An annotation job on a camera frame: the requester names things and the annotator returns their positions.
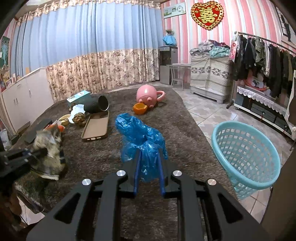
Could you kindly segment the blue plastic bag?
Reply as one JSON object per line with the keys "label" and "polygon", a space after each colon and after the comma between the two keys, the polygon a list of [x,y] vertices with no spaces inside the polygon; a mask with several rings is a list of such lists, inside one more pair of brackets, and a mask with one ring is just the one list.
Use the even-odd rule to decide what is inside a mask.
{"label": "blue plastic bag", "polygon": [[143,123],[136,116],[122,113],[116,117],[116,129],[122,135],[121,160],[131,161],[137,150],[141,151],[140,178],[151,182],[159,177],[157,157],[162,150],[163,158],[168,159],[166,142],[159,130]]}

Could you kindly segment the orange peel cup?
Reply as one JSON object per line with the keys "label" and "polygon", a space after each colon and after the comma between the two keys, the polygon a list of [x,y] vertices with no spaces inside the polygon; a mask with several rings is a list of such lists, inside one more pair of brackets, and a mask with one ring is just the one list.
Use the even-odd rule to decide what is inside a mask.
{"label": "orange peel cup", "polygon": [[142,102],[136,103],[133,106],[133,111],[137,115],[142,115],[142,114],[146,113],[147,112],[147,109],[148,109],[147,105],[145,105]]}

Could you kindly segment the blue floral curtain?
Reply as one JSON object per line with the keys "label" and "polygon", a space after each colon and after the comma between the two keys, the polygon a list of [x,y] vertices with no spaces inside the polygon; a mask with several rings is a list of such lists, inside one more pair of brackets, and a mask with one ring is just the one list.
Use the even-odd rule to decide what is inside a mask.
{"label": "blue floral curtain", "polygon": [[44,68],[54,101],[151,82],[162,37],[154,1],[54,1],[17,20],[10,71]]}

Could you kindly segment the brown chair with cloth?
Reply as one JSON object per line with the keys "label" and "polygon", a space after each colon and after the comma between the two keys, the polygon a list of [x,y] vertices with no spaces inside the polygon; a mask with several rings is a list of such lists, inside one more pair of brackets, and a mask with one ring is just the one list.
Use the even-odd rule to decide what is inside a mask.
{"label": "brown chair with cloth", "polygon": [[287,110],[285,112],[285,121],[288,124],[292,135],[295,136],[295,71],[293,73],[292,90],[288,102]]}

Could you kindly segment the pink pig mug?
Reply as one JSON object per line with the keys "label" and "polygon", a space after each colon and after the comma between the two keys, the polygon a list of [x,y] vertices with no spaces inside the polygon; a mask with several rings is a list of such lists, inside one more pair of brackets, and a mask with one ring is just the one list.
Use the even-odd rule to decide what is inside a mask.
{"label": "pink pig mug", "polygon": [[154,108],[156,104],[164,100],[166,93],[161,90],[156,90],[152,85],[146,84],[137,90],[137,103],[145,104],[149,109]]}

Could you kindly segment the small landscape picture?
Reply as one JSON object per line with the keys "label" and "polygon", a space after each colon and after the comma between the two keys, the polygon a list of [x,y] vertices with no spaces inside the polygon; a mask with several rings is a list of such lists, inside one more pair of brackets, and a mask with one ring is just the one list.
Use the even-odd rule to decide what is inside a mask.
{"label": "small landscape picture", "polygon": [[164,19],[186,14],[185,2],[164,7]]}

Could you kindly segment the teal tissue box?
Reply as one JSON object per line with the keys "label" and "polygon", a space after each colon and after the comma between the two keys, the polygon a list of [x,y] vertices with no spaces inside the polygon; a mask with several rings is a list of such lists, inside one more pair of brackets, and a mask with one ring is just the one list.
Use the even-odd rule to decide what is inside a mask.
{"label": "teal tissue box", "polygon": [[87,90],[82,90],[81,92],[78,92],[77,94],[67,98],[67,104],[69,107],[77,104],[85,104],[85,102],[88,102],[90,99],[91,93]]}

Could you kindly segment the orange plastic bag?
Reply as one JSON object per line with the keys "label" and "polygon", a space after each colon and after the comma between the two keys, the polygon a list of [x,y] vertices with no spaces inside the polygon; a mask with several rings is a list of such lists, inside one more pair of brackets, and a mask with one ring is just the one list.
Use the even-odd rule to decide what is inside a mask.
{"label": "orange plastic bag", "polygon": [[65,126],[63,126],[63,125],[60,125],[60,124],[51,124],[51,125],[48,125],[45,129],[46,130],[49,130],[49,129],[52,129],[52,128],[54,128],[54,127],[57,127],[58,128],[58,130],[62,133],[64,130],[65,130]]}

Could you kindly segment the cream small bowl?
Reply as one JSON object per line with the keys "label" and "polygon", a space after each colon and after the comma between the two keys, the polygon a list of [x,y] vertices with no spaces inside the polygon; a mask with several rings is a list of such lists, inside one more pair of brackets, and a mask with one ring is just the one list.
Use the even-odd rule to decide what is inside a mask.
{"label": "cream small bowl", "polygon": [[62,117],[59,118],[59,123],[63,126],[67,126],[69,124],[70,116],[71,114],[63,115]]}

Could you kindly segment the small metal stool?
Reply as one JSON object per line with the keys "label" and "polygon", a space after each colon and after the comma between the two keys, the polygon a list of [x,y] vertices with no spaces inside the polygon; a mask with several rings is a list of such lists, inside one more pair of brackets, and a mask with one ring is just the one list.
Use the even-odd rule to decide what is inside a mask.
{"label": "small metal stool", "polygon": [[170,70],[170,86],[175,83],[181,84],[182,89],[184,89],[186,75],[191,70],[191,64],[174,63],[167,66]]}

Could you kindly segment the printed snack wrapper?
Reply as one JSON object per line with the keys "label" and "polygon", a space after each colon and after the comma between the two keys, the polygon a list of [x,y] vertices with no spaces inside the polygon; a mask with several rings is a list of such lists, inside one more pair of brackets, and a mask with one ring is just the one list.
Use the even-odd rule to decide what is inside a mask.
{"label": "printed snack wrapper", "polygon": [[32,162],[31,168],[44,179],[58,181],[66,167],[66,159],[62,146],[62,135],[58,125],[37,131],[31,151],[47,150],[46,155],[41,155],[37,161]]}

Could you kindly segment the framed wedding picture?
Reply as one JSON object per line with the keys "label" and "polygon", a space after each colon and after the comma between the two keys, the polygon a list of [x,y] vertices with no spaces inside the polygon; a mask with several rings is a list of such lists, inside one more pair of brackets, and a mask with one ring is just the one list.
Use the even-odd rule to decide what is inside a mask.
{"label": "framed wedding picture", "polygon": [[292,48],[293,51],[295,51],[295,32],[292,29],[291,25],[288,23],[285,16],[279,10],[279,8],[275,6],[275,10],[277,13],[278,20],[280,22],[280,28],[281,28],[281,34],[282,34],[281,42],[283,44],[288,45],[289,48]]}

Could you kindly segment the clothes rack with garments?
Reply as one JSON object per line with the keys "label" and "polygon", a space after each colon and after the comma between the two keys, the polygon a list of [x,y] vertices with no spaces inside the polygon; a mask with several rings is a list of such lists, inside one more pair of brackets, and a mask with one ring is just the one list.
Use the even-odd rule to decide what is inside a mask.
{"label": "clothes rack with garments", "polygon": [[235,32],[231,44],[229,59],[232,64],[232,79],[243,80],[248,83],[248,74],[254,77],[259,73],[263,75],[264,88],[253,87],[261,92],[271,90],[271,97],[277,98],[284,87],[282,79],[290,81],[289,76],[294,70],[292,61],[295,59],[295,51],[272,40],[256,35]]}

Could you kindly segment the brown paper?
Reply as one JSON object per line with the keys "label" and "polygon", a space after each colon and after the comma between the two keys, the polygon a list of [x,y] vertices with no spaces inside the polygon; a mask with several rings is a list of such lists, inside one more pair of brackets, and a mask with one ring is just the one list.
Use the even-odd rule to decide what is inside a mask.
{"label": "brown paper", "polygon": [[85,127],[86,125],[86,116],[84,113],[77,113],[74,115],[72,121],[74,124],[78,125],[79,127]]}

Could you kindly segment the blue covered water bottle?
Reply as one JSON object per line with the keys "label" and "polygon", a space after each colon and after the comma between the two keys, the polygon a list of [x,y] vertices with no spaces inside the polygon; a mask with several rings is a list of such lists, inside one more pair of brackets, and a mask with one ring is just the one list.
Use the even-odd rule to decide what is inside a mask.
{"label": "blue covered water bottle", "polygon": [[174,31],[172,29],[166,29],[166,35],[163,37],[163,42],[166,46],[177,46],[177,41],[174,37]]}

